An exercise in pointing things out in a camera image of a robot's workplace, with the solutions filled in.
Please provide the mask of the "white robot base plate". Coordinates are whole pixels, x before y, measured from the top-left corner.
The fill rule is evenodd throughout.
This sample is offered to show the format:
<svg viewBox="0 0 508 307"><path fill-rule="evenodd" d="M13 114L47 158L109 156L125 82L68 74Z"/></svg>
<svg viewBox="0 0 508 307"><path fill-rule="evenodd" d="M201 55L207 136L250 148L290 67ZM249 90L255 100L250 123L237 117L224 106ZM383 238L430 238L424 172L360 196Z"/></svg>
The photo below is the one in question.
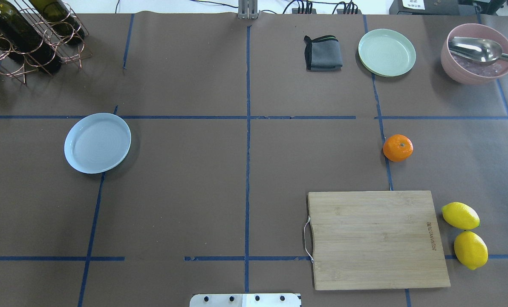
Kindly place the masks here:
<svg viewBox="0 0 508 307"><path fill-rule="evenodd" d="M190 307L301 307L296 293L227 293L193 295Z"/></svg>

